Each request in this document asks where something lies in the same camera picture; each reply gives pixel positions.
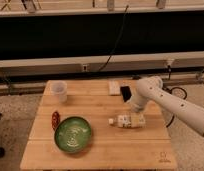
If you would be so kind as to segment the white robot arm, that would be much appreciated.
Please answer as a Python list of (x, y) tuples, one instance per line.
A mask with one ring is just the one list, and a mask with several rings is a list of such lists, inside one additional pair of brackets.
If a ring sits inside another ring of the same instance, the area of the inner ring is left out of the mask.
[(204, 108), (164, 91), (163, 81), (159, 76), (137, 80), (129, 103), (135, 112), (140, 112), (149, 100), (174, 114), (204, 138)]

